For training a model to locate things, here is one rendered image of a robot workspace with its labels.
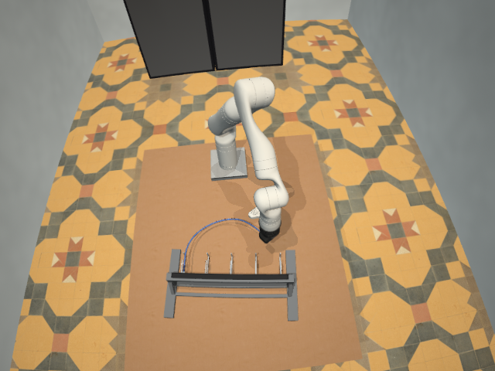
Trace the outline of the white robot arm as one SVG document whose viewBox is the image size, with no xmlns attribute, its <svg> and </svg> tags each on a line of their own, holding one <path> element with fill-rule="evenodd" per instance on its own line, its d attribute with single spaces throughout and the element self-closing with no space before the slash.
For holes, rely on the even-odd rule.
<svg viewBox="0 0 495 371">
<path fill-rule="evenodd" d="M 234 97 L 229 98 L 208 119 L 208 128 L 215 134 L 219 165 L 224 170 L 237 166 L 236 125 L 242 123 L 256 178 L 271 180 L 275 184 L 254 193 L 254 203 L 260 211 L 260 218 L 269 225 L 280 220 L 280 207 L 288 204 L 289 197 L 279 175 L 275 150 L 256 125 L 252 114 L 268 107 L 274 98 L 275 86 L 267 77 L 240 79 L 234 84 Z"/>
</svg>

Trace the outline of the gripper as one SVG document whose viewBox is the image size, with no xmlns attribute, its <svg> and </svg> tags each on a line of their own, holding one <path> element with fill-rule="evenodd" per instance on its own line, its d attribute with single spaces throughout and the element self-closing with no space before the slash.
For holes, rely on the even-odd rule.
<svg viewBox="0 0 495 371">
<path fill-rule="evenodd" d="M 248 216 L 250 219 L 257 219 L 259 218 L 259 238 L 264 242 L 264 243 L 269 243 L 272 239 L 274 239 L 277 235 L 279 235 L 278 230 L 282 224 L 281 218 L 280 220 L 272 225 L 266 224 L 262 222 L 260 218 L 260 211 L 258 210 L 257 207 L 253 208 L 249 213 Z M 277 230 L 277 231 L 276 231 Z M 275 232 L 276 231 L 276 232 Z"/>
</svg>

